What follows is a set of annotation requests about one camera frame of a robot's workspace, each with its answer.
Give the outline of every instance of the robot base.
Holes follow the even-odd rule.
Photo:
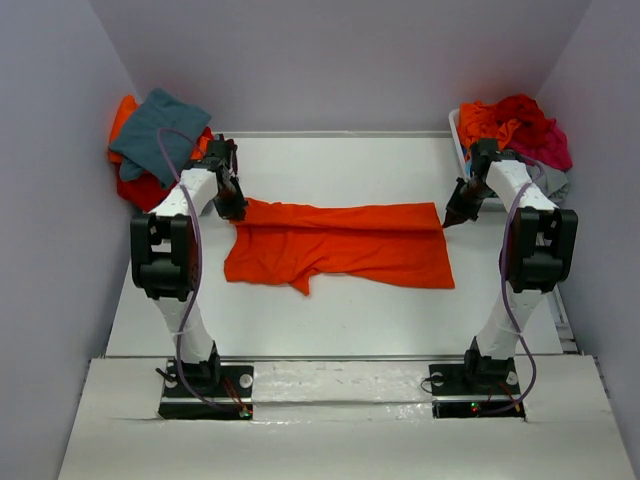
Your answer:
[[[220,408],[213,408],[193,397],[182,385],[177,375],[175,359],[167,362],[166,373],[162,389],[162,399],[158,408],[160,417],[167,420],[251,420],[253,418],[253,366],[252,365],[222,365],[219,367],[220,377],[213,379],[196,379],[189,384],[200,395],[218,404]],[[242,400],[246,411],[235,403],[229,396],[225,385],[229,382],[237,396]]]

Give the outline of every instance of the pile of clothes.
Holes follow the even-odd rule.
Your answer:
[[[207,151],[213,140],[207,126],[210,120],[211,115],[200,107],[182,103],[161,88],[152,90],[140,105],[127,95],[120,103],[109,136],[108,158],[116,165],[118,195],[145,212],[160,204],[175,181],[158,145],[158,129],[176,129],[197,143],[198,148],[178,135],[162,136],[167,153],[180,172],[187,161],[200,160],[201,151]]]
[[[552,201],[561,202],[569,192],[564,172],[573,167],[573,161],[567,136],[527,95],[513,95],[491,105],[463,103],[457,130],[465,152],[480,138],[490,137],[498,140],[500,149],[509,148],[541,162],[545,175],[536,183]],[[535,178],[538,169],[528,169]]]

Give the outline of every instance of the back wall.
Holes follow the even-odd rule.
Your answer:
[[[91,0],[146,95],[217,130],[444,130],[460,100],[535,95],[589,0]]]

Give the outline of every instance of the white table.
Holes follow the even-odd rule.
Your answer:
[[[444,208],[459,175],[451,138],[282,136],[238,138],[247,196],[320,207],[435,202]],[[499,291],[505,212],[447,229],[454,290],[399,288],[320,275],[305,298],[290,287],[227,283],[222,266],[235,230],[215,212],[201,217],[204,273],[198,303],[224,357],[461,355]],[[562,353],[550,297],[525,337],[534,353]],[[127,273],[108,356],[170,356],[156,307]]]
[[[633,480],[593,360],[537,363],[527,422],[434,420],[428,362],[258,363],[255,421],[213,422],[156,418],[163,359],[94,360],[59,478]]]

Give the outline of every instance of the white wall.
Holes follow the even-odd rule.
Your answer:
[[[577,341],[600,357],[640,475],[640,2],[594,0],[538,99],[569,137],[566,206],[580,216],[562,294]]]
[[[589,0],[90,0],[142,95],[218,130],[447,129],[535,95]]]
[[[0,477],[47,480],[126,268],[103,152],[133,85],[85,0],[4,0],[0,44]]]

